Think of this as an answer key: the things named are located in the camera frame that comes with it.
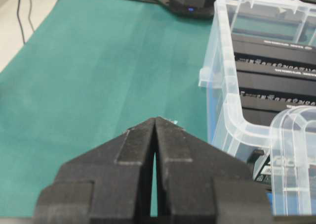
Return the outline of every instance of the green felt surface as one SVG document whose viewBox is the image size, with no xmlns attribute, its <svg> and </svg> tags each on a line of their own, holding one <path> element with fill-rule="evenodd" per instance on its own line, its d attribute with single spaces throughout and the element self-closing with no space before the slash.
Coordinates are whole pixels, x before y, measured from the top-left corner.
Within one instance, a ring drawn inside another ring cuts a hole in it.
<svg viewBox="0 0 316 224">
<path fill-rule="evenodd" d="M 206 140 L 211 21 L 130 0 L 59 0 L 0 73 L 0 216 L 31 216 L 59 166 L 149 117 Z"/>
</svg>

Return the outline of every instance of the clear plastic bin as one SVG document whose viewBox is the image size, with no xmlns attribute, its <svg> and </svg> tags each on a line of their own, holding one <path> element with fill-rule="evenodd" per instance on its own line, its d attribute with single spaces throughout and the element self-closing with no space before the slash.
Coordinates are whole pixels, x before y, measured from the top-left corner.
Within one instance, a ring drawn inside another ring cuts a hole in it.
<svg viewBox="0 0 316 224">
<path fill-rule="evenodd" d="M 199 85 L 207 88 L 209 143 L 243 161 L 254 149 L 263 149 L 266 156 L 271 155 L 274 214 L 316 215 L 316 108 L 285 110 L 270 127 L 246 121 L 232 32 L 265 38 L 273 33 L 274 40 L 280 36 L 283 42 L 315 46 L 316 6 L 299 0 L 216 0 L 199 75 Z M 255 173 L 264 160 L 257 161 Z"/>
</svg>

